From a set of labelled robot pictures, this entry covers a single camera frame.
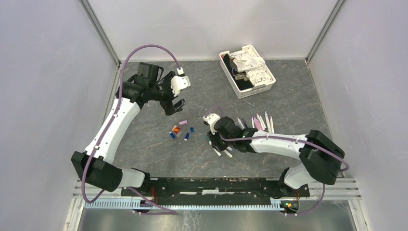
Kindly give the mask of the pink highlighter cap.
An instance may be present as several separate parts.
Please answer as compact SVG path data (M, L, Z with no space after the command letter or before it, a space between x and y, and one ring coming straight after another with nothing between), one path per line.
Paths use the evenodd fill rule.
M181 126L184 126L184 125L187 125L187 124L188 124L187 120L182 120L182 121L179 122L179 125L181 125Z

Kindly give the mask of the clear pen cap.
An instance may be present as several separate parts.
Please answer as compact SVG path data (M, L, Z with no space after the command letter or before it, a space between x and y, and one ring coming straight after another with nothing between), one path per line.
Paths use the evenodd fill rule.
M181 131L176 135L176 137L177 137L177 138L181 137L181 135L182 135L183 133L184 133L184 131L181 130Z

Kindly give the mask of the pink highlighter pen body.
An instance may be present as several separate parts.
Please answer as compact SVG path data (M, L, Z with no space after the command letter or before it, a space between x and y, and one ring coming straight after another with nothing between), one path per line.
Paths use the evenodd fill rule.
M260 131L263 131L263 130L264 130L263 127L262 127L262 125L261 125L261 123L260 123L260 121L259 121L256 117L253 117L253 121L254 121L255 127L256 127L258 130L260 130Z

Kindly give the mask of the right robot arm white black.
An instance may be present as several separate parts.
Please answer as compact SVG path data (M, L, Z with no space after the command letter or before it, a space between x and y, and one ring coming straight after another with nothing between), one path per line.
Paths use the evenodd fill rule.
M291 196L303 185L318 181L334 185L340 172L347 171L344 151L318 130L306 135L269 133L256 128L241 128L229 117L211 113L203 117L210 130L207 134L212 147L225 151L232 147L242 153L271 153L300 161L285 170L278 183L283 196Z

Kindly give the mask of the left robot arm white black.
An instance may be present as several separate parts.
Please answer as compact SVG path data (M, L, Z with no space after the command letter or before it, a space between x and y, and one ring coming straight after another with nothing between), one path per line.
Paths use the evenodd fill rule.
M165 76L162 76L163 71L158 65L140 63L137 73L122 83L95 138L84 151L75 151L71 157L83 184L108 192L130 186L139 196L146 196L151 191L148 173L115 167L113 161L127 128L145 104L159 102L167 116L182 111L185 100L176 103L173 100L191 85L190 80L182 69L170 71Z

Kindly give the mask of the orange capped white marker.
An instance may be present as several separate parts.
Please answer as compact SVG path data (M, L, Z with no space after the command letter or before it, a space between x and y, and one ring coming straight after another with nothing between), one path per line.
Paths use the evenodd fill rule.
M271 115L269 116L269 122L270 122L270 132L271 132L271 133L275 133L274 124L273 124L273 118L272 118Z

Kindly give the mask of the black item in basket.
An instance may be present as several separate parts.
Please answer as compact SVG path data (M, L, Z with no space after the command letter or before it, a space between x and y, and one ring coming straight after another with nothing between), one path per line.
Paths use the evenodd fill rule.
M238 71L236 64L229 54L223 55L223 62L239 90L243 91L253 87L253 84L247 78L247 73L245 71Z

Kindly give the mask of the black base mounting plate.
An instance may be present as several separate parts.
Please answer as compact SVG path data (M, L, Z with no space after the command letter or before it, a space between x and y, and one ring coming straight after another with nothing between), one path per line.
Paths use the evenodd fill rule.
M268 205L271 199L310 196L308 185L300 189L275 178L152 178L137 189L155 195L159 205Z

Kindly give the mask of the crumpled white cloth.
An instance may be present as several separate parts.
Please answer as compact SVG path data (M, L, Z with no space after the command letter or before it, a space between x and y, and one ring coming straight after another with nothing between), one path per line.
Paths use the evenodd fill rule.
M243 46L241 50L229 54L238 71L245 71L247 78L254 87L268 84L273 78L268 72L265 60L259 55L253 45Z

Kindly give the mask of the aluminium frame rail left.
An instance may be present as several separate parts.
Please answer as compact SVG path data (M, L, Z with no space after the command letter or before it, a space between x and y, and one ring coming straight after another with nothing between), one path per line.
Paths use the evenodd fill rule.
M117 67L116 69L116 74L114 77L114 81L113 81L113 85L112 88L109 92L108 95L108 102L107 102L107 106L106 106L106 110L105 110L105 115L104 115L104 121L102 122L102 126L100 128L100 130L97 132L96 136L94 137L94 142L96 142L100 135L102 134L104 128L106 127L108 121L109 121L109 116L111 115L111 112L113 112L115 110L114 107L114 101L115 101L115 93L118 89L118 86L120 85L120 83L122 83L123 81L120 80L120 75L121 75L121 71L123 68L124 64L121 64ZM114 148L112 151L109 151L108 154L104 155L104 160L110 164L113 164L114 159L115 159L115 155L116 155L116 151L119 147L119 144L126 132L127 128L124 128L124 125L122 126L122 128L120 128L115 134L117 135L117 138L115 138L113 144L111 145L111 148Z

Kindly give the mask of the aluminium frame rail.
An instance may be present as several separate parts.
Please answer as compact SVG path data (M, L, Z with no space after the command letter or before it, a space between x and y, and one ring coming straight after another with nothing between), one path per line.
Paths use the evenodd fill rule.
M323 184L313 182L308 184L310 196L306 200L318 200L323 191ZM360 200L361 194L355 179L338 178L334 185L325 186L325 200Z
M118 86L120 85L120 83L122 83L123 81L120 80L120 75L121 75L121 71L123 68L124 64L121 64L117 67L116 69L116 74L114 77L114 81L113 81L113 85L112 88L109 92L108 95L108 102L107 102L107 106L106 106L106 110L105 110L105 115L104 115L104 121L102 122L102 126L100 128L100 130L97 132L96 136L94 137L94 142L96 142L100 135L102 134L104 128L106 127L108 121L109 121L109 116L111 115L111 112L113 112L115 110L114 107L114 101L115 101L115 93L118 89ZM126 132L127 128L124 128L124 125L122 126L122 128L120 128L115 134L117 135L117 138L115 138L113 144L111 145L111 148L114 148L112 151L109 151L108 154L104 155L104 160L110 164L113 164L114 159L115 159L115 155L116 155L116 151L119 147L119 144Z

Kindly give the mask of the aluminium frame rail front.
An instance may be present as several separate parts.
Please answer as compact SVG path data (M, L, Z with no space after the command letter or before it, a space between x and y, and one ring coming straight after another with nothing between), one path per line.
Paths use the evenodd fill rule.
M323 184L313 182L308 184L310 196L306 200L318 200L323 191ZM325 186L325 200L360 200L361 194L355 179L338 178L334 185Z

